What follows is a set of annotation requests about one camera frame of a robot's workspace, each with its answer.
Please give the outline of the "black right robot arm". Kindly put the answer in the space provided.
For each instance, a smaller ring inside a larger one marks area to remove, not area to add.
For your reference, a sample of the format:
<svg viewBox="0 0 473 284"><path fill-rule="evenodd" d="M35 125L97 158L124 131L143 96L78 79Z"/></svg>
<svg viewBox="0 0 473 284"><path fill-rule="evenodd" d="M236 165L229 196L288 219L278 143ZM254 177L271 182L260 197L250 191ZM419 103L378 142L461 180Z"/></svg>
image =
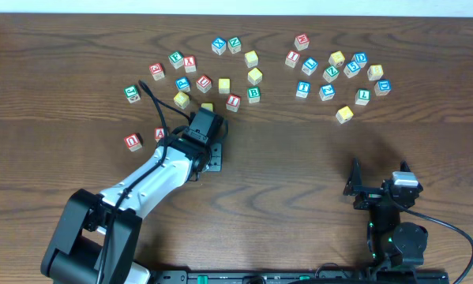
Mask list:
<svg viewBox="0 0 473 284"><path fill-rule="evenodd" d="M381 186L365 186L359 161L353 160L343 194L355 198L355 210L368 211L370 214L368 246L377 269L400 269L424 264L427 230L400 219L404 210L415 205L422 190L417 177L405 162Z"/></svg>

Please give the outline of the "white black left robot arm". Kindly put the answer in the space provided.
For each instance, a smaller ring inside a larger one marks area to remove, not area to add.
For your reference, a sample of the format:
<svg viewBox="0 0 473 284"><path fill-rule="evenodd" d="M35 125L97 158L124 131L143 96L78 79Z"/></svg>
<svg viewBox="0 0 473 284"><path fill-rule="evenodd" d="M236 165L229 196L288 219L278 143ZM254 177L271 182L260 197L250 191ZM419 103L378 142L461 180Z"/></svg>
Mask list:
<svg viewBox="0 0 473 284"><path fill-rule="evenodd" d="M172 135L150 160L98 194L80 189L67 201L40 271L56 283L146 283L134 260L143 219L174 189L221 168L222 143Z"/></svg>

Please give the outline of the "yellow O block front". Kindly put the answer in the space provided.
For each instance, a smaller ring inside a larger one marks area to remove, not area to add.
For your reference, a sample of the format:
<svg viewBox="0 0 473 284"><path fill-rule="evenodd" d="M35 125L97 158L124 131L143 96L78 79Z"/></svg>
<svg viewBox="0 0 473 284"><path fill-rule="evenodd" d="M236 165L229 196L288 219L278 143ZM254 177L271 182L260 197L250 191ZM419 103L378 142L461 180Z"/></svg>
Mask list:
<svg viewBox="0 0 473 284"><path fill-rule="evenodd" d="M206 109L206 110L213 111L213 104L212 103L202 103L201 107Z"/></svg>

